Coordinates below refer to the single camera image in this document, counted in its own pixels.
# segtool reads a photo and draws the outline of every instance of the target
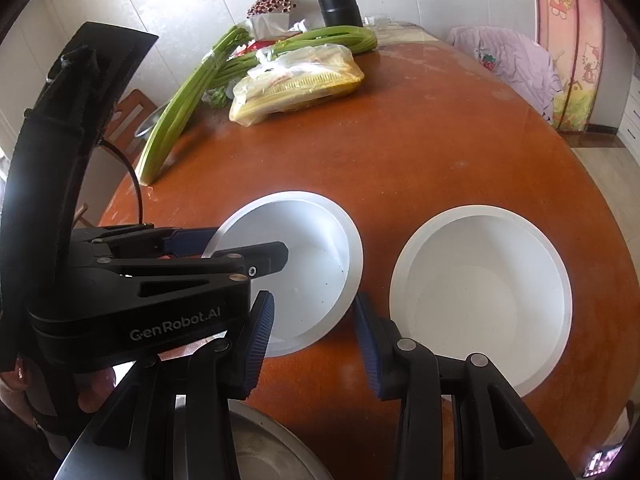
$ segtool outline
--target bunch of vegetables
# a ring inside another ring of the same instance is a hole
[[[229,59],[239,45],[248,43],[250,40],[251,37],[244,28],[231,27],[202,64],[182,84],[151,131],[142,151],[136,167],[136,174],[141,184],[149,186],[156,179],[204,92],[213,89],[213,92],[209,92],[212,94],[211,103],[213,106],[221,107],[226,103],[224,94],[226,85],[233,79],[244,77],[249,69],[258,65],[255,52]],[[378,44],[372,31],[341,25],[310,30],[279,41],[269,49],[273,57],[278,57],[285,52],[304,46],[318,46],[326,43],[341,44],[348,47],[354,54],[372,50]]]

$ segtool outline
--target black cable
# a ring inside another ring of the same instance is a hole
[[[111,144],[108,140],[102,139],[100,140],[100,145],[109,150],[113,155],[117,156],[120,159],[120,162],[125,165],[127,171],[133,180],[133,187],[136,188],[136,196],[138,197],[138,223],[142,224],[142,190],[140,189],[140,182],[138,181],[138,177],[136,175],[136,170],[133,169],[133,166],[129,162],[129,159],[122,153],[118,148],[116,148],[113,144]]]

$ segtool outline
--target phone screen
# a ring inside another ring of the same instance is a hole
[[[595,476],[600,473],[604,473],[615,457],[618,456],[620,449],[622,448],[622,444],[620,446],[616,446],[608,451],[599,451],[593,455],[589,465],[584,468],[584,473],[582,473],[582,478],[589,478],[591,476]]]

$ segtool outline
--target white tiled wall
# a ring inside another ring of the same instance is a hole
[[[113,23],[159,36],[130,87],[140,88],[156,104],[162,104],[220,35],[232,23],[244,19],[254,1],[32,0],[0,46],[0,147],[12,152],[24,109],[34,104],[49,67],[85,21]],[[446,38],[452,27],[468,24],[498,25],[533,39],[536,36],[535,0],[357,1],[364,16],[385,14],[420,23],[440,38]],[[294,20],[305,17],[313,26],[322,25],[317,0],[297,2]],[[112,163],[107,158],[101,164]],[[91,171],[101,171],[98,166],[93,164]],[[102,173],[113,180],[113,175],[120,172],[112,169],[102,168]],[[93,182],[92,186],[100,184],[100,179],[87,180]],[[110,188],[115,184],[104,185]]]

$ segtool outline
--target white plastic basin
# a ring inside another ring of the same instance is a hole
[[[402,336],[447,357],[481,352],[524,396],[564,351],[572,298],[558,252],[535,225],[469,205],[435,216],[407,242],[389,309]]]
[[[284,269],[252,280],[275,300],[266,356],[290,354],[318,341],[344,316],[362,276],[362,242],[350,216],[314,193],[285,191],[244,206],[224,222],[203,257],[239,246],[281,241]]]

